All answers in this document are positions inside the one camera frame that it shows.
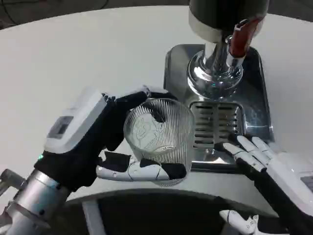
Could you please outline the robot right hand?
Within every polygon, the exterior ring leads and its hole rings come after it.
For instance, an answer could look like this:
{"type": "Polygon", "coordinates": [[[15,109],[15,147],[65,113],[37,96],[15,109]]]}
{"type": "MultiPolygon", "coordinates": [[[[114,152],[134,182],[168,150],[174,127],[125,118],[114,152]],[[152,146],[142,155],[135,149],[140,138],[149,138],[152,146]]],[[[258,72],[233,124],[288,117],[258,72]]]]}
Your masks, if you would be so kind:
{"type": "Polygon", "coordinates": [[[231,134],[214,145],[253,183],[290,235],[313,233],[313,164],[257,136],[231,134]]]}

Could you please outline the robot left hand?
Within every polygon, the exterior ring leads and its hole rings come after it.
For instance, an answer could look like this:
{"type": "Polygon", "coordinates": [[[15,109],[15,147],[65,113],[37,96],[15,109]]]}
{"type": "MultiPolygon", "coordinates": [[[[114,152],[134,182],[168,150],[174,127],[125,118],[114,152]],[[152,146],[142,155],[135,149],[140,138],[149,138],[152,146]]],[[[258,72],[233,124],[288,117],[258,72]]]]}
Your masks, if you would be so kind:
{"type": "Polygon", "coordinates": [[[35,169],[71,192],[91,186],[96,178],[122,182],[183,179],[187,168],[181,163],[136,161],[116,153],[126,136],[124,124],[130,110],[151,98],[175,100],[167,90],[147,86],[119,97],[83,89],[51,127],[35,169]]]}

